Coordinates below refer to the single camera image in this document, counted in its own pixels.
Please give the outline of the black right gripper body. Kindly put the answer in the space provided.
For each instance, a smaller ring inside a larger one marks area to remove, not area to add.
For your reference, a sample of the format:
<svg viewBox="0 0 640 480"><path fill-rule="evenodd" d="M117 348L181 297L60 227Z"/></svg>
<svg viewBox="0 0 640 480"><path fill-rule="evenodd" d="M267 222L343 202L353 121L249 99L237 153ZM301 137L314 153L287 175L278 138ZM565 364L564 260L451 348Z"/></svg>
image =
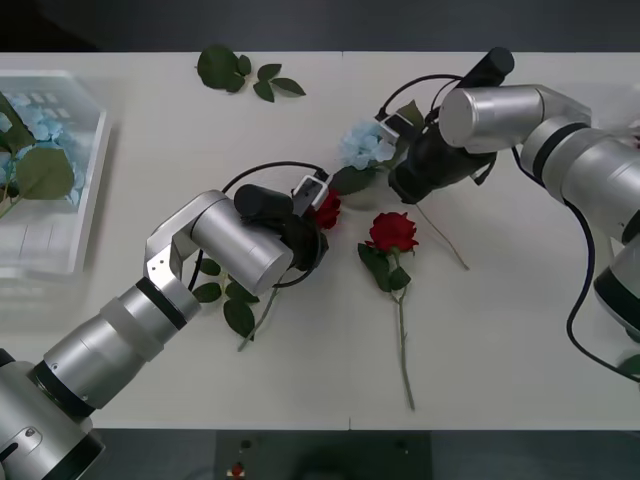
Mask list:
<svg viewBox="0 0 640 480"><path fill-rule="evenodd" d="M428 128L408 149L407 157L389 173L388 185L405 204L417 204L445 188L489 167L496 153L471 154L443 139L439 127Z"/></svg>

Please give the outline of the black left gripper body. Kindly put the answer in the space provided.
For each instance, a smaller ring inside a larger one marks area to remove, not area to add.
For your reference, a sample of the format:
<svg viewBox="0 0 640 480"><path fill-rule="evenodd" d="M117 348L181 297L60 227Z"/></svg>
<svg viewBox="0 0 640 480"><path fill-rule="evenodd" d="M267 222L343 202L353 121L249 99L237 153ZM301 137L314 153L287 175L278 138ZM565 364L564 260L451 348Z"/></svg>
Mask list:
<svg viewBox="0 0 640 480"><path fill-rule="evenodd" d="M325 234L308 216L288 217L283 224L281 239L293 251L292 266L299 271L316 268L329 249Z"/></svg>

